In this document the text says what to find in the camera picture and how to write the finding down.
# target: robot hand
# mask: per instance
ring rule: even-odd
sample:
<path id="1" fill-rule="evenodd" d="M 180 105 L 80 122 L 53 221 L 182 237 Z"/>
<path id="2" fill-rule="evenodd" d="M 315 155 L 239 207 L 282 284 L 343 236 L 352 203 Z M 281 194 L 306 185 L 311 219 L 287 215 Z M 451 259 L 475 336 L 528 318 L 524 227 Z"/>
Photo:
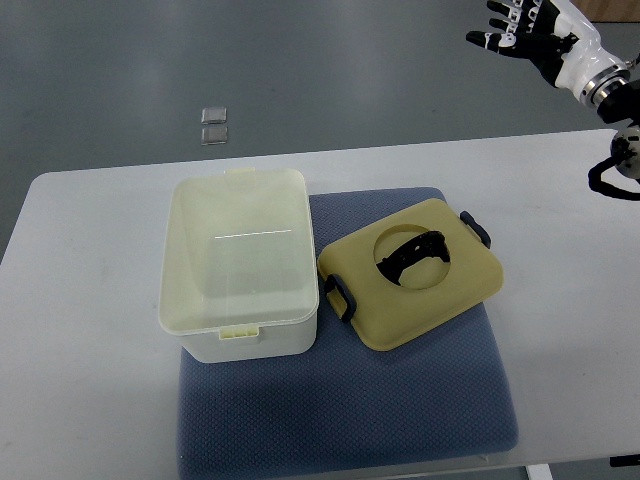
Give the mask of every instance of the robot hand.
<path id="1" fill-rule="evenodd" d="M 586 106 L 598 107 L 620 81 L 629 79 L 625 62 L 600 45 L 600 34 L 569 0 L 489 0 L 506 19 L 489 24 L 505 33 L 473 31 L 467 40 L 501 55 L 526 58 L 554 87 L 567 88 Z"/>

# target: yellow lid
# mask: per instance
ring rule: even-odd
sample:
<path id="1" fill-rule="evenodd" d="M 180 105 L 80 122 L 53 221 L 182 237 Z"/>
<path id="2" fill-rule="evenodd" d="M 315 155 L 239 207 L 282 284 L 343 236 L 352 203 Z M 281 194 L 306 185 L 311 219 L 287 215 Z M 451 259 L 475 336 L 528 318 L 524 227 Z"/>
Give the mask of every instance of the yellow lid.
<path id="1" fill-rule="evenodd" d="M 407 259 L 419 249 L 428 250 L 430 256 Z M 396 268 L 385 268 L 390 263 Z M 318 259 L 318 271 L 323 279 L 331 275 L 331 280 L 337 277 L 346 286 L 347 296 L 357 304 L 353 328 L 365 345 L 382 351 L 477 305 L 503 283 L 498 259 L 474 230 L 437 199 L 327 245 Z M 328 299 L 341 316 L 346 305 L 343 296 L 334 292 Z"/>

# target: lid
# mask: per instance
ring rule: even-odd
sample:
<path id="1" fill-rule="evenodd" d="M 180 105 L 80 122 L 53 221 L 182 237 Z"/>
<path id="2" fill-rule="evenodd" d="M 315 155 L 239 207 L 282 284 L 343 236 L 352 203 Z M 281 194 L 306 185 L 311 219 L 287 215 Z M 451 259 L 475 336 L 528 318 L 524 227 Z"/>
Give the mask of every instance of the lid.
<path id="1" fill-rule="evenodd" d="M 309 198 L 291 169 L 232 170 L 175 189 L 160 295 L 173 334 L 304 321 L 318 305 Z"/>
<path id="2" fill-rule="evenodd" d="M 396 348 L 502 287 L 486 232 L 463 213 L 464 222 L 445 202 L 426 200 L 322 251 L 329 302 L 339 316 L 352 315 L 368 347 Z"/>

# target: storage box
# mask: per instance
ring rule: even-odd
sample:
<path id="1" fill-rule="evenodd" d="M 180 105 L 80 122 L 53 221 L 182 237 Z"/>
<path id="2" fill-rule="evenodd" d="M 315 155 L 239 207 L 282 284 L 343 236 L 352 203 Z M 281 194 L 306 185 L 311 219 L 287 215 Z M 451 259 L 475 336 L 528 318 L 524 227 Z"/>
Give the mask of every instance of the storage box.
<path id="1" fill-rule="evenodd" d="M 327 245 L 327 299 L 369 348 L 403 345 L 502 287 L 490 238 L 468 212 L 438 199 L 400 210 Z"/>
<path id="2" fill-rule="evenodd" d="M 206 363 L 302 353 L 318 285 L 302 175 L 236 170 L 173 194 L 159 320 Z"/>

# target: white plastic storage box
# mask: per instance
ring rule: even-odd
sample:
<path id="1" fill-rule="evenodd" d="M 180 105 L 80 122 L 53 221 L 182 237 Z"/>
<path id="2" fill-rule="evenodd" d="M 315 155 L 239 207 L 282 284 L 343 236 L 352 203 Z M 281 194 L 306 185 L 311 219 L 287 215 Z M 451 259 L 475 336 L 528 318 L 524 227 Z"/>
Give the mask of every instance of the white plastic storage box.
<path id="1" fill-rule="evenodd" d="M 175 189 L 160 325 L 206 363 L 302 353 L 318 279 L 300 172 L 233 170 Z"/>

